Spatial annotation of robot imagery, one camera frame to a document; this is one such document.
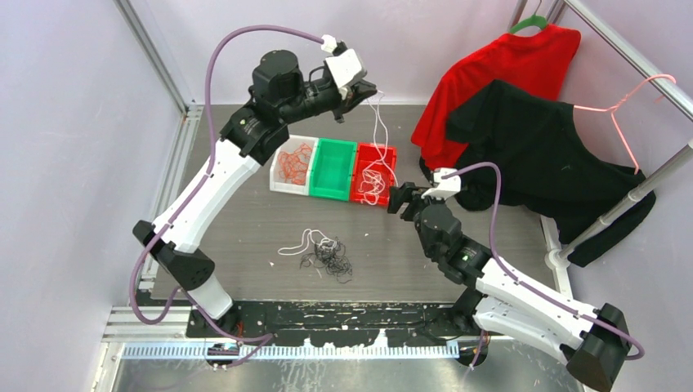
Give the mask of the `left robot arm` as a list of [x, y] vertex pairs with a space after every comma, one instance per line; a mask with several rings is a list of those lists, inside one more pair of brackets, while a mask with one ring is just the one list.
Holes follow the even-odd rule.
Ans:
[[292, 123], [330, 112], [337, 122], [377, 88], [365, 80], [353, 49], [337, 49], [324, 59], [322, 75], [307, 81], [291, 51], [266, 53], [252, 73], [245, 105], [221, 129], [203, 167], [175, 202], [154, 221], [141, 220], [133, 233], [208, 316], [208, 329], [227, 337], [238, 327], [231, 296], [215, 275], [215, 264], [199, 248], [202, 237], [239, 187], [289, 137]]

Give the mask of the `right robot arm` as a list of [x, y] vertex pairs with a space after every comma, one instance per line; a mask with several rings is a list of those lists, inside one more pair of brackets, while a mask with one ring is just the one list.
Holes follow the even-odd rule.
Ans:
[[459, 332], [510, 336], [555, 358], [590, 389], [612, 390], [634, 346], [619, 308], [571, 299], [493, 256], [463, 233], [460, 220], [430, 188], [412, 182], [391, 187], [387, 211], [412, 222], [425, 257], [465, 286], [453, 307]]

